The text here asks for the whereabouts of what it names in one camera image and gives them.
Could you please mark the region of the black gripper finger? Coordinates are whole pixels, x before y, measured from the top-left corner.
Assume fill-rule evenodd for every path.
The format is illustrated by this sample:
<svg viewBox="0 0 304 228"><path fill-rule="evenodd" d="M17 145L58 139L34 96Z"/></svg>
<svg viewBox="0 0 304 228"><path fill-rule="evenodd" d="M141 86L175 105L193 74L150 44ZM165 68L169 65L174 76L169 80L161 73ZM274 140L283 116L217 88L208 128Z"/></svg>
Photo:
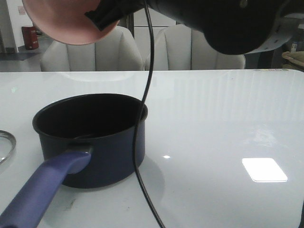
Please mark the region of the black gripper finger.
<svg viewBox="0 0 304 228"><path fill-rule="evenodd" d="M142 0L102 0L95 10L85 13L94 25L104 30L110 24L143 8Z"/></svg>

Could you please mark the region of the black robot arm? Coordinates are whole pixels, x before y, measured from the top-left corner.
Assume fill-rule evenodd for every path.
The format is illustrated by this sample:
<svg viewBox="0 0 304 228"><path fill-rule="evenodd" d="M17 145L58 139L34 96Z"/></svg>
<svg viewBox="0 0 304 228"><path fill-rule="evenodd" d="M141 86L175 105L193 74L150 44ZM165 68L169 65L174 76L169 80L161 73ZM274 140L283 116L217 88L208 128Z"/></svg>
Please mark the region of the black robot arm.
<svg viewBox="0 0 304 228"><path fill-rule="evenodd" d="M202 32L226 55L274 50L304 20L302 0L102 0L85 15L103 30L144 6Z"/></svg>

